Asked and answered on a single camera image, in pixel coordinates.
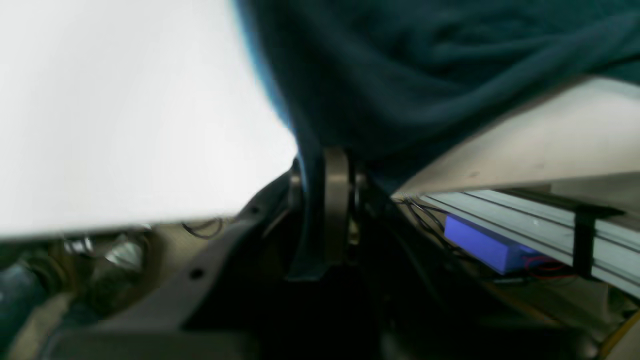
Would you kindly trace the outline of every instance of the white panel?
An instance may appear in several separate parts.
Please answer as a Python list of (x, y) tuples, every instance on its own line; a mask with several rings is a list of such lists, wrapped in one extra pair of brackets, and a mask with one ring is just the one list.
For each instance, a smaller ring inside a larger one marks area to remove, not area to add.
[(233, 214), (295, 152), (230, 1), (0, 2), (0, 237)]
[(640, 86), (589, 78), (497, 120), (401, 192), (451, 192), (640, 172)]

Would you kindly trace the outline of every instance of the black wire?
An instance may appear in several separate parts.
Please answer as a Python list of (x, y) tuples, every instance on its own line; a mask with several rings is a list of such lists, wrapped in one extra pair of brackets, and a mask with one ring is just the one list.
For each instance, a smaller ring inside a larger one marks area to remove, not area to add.
[(427, 215), (440, 228), (440, 230), (444, 231), (444, 225), (442, 225), (442, 223), (438, 220), (438, 218), (436, 216), (434, 216), (434, 214), (432, 214), (428, 209), (423, 208), (422, 206), (420, 206), (420, 204), (415, 202), (413, 199), (410, 199), (410, 200), (413, 203), (413, 205), (415, 205), (417, 208), (422, 210), (422, 212), (425, 215)]
[[(200, 233), (197, 232), (198, 230), (205, 229), (205, 228), (207, 228), (207, 227), (209, 227), (209, 226), (211, 226), (211, 225), (213, 225), (215, 223), (218, 223), (218, 227), (216, 228), (216, 230), (212, 234), (203, 235), (203, 234), (200, 234)], [(215, 218), (213, 220), (207, 221), (204, 224), (201, 224), (201, 225), (198, 225), (198, 226), (194, 226), (194, 227), (191, 227), (191, 226), (188, 226), (185, 223), (182, 223), (182, 228), (185, 229), (187, 231), (187, 233), (189, 233), (189, 234), (191, 234), (191, 235), (193, 235), (193, 236), (195, 236), (197, 238), (205, 239), (205, 240), (210, 240), (210, 239), (215, 238), (218, 234), (220, 234), (220, 231), (222, 231), (222, 227), (223, 227), (223, 223), (222, 223), (222, 219), (221, 218)]]
[(440, 236), (440, 234), (438, 234), (438, 232), (435, 231), (431, 227), (431, 225), (429, 225), (426, 221), (424, 221), (424, 219), (421, 218), (420, 215), (418, 215), (415, 212), (415, 210), (413, 209), (413, 204), (411, 202), (406, 201), (404, 204), (409, 209), (409, 212), (411, 213), (411, 215), (413, 215), (413, 218), (415, 219), (415, 221), (418, 222), (418, 224), (422, 227), (423, 230), (435, 236), (435, 238), (440, 242), (440, 244), (444, 246), (446, 249), (453, 250), (454, 246), (451, 245), (451, 243), (445, 240), (442, 236)]
[[(448, 249), (449, 251), (453, 252), (454, 255), (457, 258), (462, 259), (462, 260), (468, 260), (468, 261), (477, 261), (476, 258), (473, 258), (472, 256), (469, 256), (466, 252), (464, 252), (464, 250), (461, 247), (457, 247), (457, 246), (452, 245), (445, 238), (440, 236), (440, 234), (437, 231), (435, 231), (426, 221), (424, 221), (424, 219), (421, 218), (415, 212), (415, 210), (413, 210), (413, 206), (416, 206), (416, 207), (420, 208), (419, 204), (417, 204), (415, 202), (409, 202), (408, 200), (404, 200), (402, 202), (399, 202), (399, 204), (404, 204), (409, 209), (409, 212), (411, 213), (411, 215), (413, 216), (415, 221), (420, 225), (422, 230), (425, 230), (427, 233), (433, 235), (445, 249)], [(435, 219), (433, 214), (428, 213), (428, 212), (425, 212), (425, 214), (430, 215), (429, 217), (432, 220), (436, 220), (435, 222), (437, 224), (439, 224), (439, 228), (441, 228), (441, 230), (444, 231), (444, 226), (442, 226), (441, 222), (439, 222), (439, 221), (437, 221), (437, 219)]]

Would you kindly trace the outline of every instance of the metal frame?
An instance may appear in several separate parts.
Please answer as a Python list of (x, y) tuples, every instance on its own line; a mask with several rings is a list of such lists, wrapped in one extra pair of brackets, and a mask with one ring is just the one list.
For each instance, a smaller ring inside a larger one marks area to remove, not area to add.
[[(575, 213), (570, 210), (490, 190), (420, 198), (564, 263), (573, 263)], [(640, 231), (615, 221), (596, 221), (592, 274), (640, 297)]]

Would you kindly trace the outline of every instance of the dark green fabric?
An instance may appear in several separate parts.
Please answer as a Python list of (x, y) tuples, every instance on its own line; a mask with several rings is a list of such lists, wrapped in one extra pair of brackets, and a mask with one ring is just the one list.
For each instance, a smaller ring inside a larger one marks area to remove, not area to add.
[[(322, 147), (350, 149), (391, 193), (555, 86), (585, 74), (640, 83), (640, 0), (239, 2), (308, 194), (322, 194)], [(321, 245), (304, 235), (292, 272), (321, 274)]]

